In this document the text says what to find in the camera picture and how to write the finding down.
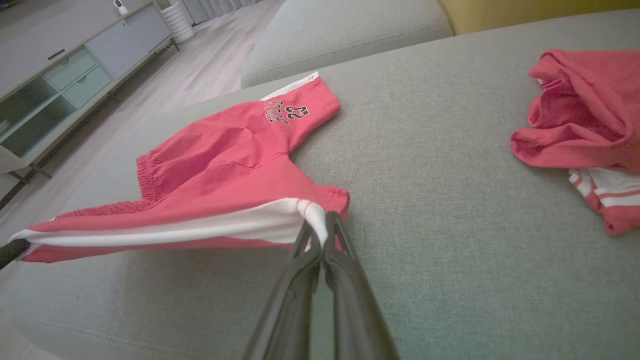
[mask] gray fabric upholstery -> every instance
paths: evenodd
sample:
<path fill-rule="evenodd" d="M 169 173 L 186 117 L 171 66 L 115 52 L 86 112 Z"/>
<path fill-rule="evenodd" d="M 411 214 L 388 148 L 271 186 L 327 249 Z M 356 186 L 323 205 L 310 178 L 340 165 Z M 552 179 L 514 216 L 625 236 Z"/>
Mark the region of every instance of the gray fabric upholstery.
<path fill-rule="evenodd" d="M 292 154 L 351 192 L 348 227 L 403 359 L 637 359 L 639 231 L 611 238 L 565 170 L 519 162 L 509 136 L 549 48 L 637 49 L 640 10 L 502 28 L 323 69 L 340 113 Z M 134 159 L 186 124 L 293 76 L 132 131 L 67 209 L 135 199 Z M 286 254 L 136 251 L 25 264 L 12 314 L 68 360 L 238 359 Z M 333 358 L 322 281 L 312 359 Z"/>
<path fill-rule="evenodd" d="M 438 0 L 287 0 L 243 67 L 242 87 L 453 36 Z"/>

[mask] cabinet leg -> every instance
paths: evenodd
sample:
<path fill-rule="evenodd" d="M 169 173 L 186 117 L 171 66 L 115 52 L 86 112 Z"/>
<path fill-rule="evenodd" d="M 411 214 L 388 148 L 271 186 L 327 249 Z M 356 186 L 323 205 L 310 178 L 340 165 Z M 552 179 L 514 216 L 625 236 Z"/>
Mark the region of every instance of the cabinet leg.
<path fill-rule="evenodd" d="M 173 44 L 173 46 L 175 46 L 175 49 L 180 51 L 180 47 L 178 47 L 178 44 L 175 43 L 175 39 L 171 38 L 171 43 Z"/>
<path fill-rule="evenodd" d="M 39 168 L 37 165 L 35 164 L 31 164 L 29 165 L 30 168 L 32 168 L 33 170 L 36 170 L 37 172 L 40 173 L 40 175 L 47 177 L 48 179 L 51 179 L 51 175 L 49 175 L 48 172 L 42 170 L 41 168 Z"/>
<path fill-rule="evenodd" d="M 18 175 L 18 173 L 16 173 L 15 171 L 9 171 L 9 173 L 8 173 L 8 174 L 9 174 L 9 175 L 11 175 L 11 176 L 13 176 L 13 177 L 15 177 L 16 179 L 18 179 L 18 180 L 22 181 L 22 182 L 23 182 L 23 183 L 25 183 L 25 184 L 28 184 L 28 183 L 29 183 L 29 180 L 27 180 L 27 178 L 26 178 L 26 177 L 22 177 L 22 176 Z"/>

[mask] light wood floor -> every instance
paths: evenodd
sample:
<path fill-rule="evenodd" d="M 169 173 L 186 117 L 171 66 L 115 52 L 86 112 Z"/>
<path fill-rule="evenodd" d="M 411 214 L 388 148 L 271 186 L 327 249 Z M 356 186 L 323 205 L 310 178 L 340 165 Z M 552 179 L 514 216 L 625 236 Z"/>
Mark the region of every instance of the light wood floor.
<path fill-rule="evenodd" d="M 48 162 L 46 180 L 33 178 L 0 211 L 0 242 L 29 225 L 56 216 L 61 207 L 120 134 L 145 119 L 240 89 L 246 56 L 284 0 L 263 0 L 198 26 L 194 39 L 170 49 L 130 79 L 94 112 L 87 125 Z M 0 272 L 0 360 L 60 360 L 32 345 L 12 324 L 8 286 L 20 263 Z"/>

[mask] yellow wall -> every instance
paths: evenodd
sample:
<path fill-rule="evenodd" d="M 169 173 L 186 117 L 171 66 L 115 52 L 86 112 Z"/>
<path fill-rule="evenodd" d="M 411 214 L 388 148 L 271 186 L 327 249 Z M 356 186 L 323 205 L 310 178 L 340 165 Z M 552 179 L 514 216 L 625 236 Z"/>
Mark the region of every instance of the yellow wall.
<path fill-rule="evenodd" d="M 537 20 L 640 8 L 640 0 L 440 0 L 455 34 Z"/>

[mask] clothing fabric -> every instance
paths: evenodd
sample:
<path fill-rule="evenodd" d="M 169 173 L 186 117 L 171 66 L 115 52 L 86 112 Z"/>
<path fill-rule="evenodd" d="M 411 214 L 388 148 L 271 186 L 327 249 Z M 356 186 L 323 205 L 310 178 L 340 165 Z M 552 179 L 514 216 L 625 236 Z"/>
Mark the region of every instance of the clothing fabric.
<path fill-rule="evenodd" d="M 640 226 L 640 51 L 550 50 L 530 71 L 542 95 L 531 129 L 511 137 L 529 165 L 572 168 L 570 181 L 607 232 Z"/>
<path fill-rule="evenodd" d="M 513 153 L 537 167 L 619 167 L 640 174 L 640 51 L 545 52 L 529 76 L 542 95 Z"/>
<path fill-rule="evenodd" d="M 23 260 L 42 262 L 130 249 L 287 245 L 304 220 L 322 241 L 324 212 L 344 216 L 348 192 L 314 184 L 289 153 L 339 108 L 312 74 L 269 99 L 198 120 L 140 156 L 140 200 L 71 211 L 12 239 L 35 245 Z"/>
<path fill-rule="evenodd" d="M 589 207 L 604 217 L 609 234 L 640 227 L 640 176 L 606 168 L 576 168 L 569 173 L 569 181 Z"/>

